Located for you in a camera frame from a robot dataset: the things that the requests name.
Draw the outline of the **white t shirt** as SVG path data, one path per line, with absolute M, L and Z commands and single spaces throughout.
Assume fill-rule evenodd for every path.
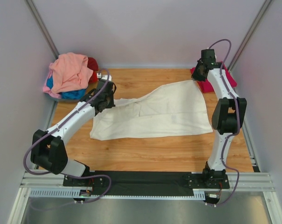
M 203 94 L 192 80 L 165 84 L 132 99 L 116 99 L 115 107 L 93 119 L 90 138 L 159 138 L 212 132 Z

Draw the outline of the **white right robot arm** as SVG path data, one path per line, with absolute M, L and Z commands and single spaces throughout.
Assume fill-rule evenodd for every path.
M 222 63 L 212 59 L 199 59 L 192 78 L 196 81 L 209 81 L 218 102 L 211 119 L 215 131 L 211 156 L 202 173 L 188 176 L 188 184 L 190 188 L 228 189 L 226 170 L 234 169 L 226 165 L 226 160 L 233 138 L 240 133 L 247 101 L 235 93 Z

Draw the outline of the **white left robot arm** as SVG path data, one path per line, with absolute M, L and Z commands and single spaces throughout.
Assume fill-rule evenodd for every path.
M 66 145 L 72 136 L 89 120 L 105 109 L 115 106 L 116 85 L 100 79 L 97 87 L 84 95 L 74 109 L 56 125 L 46 131 L 37 130 L 33 135 L 30 160 L 47 173 L 63 174 L 65 186 L 92 187 L 94 178 L 90 168 L 68 157 Z

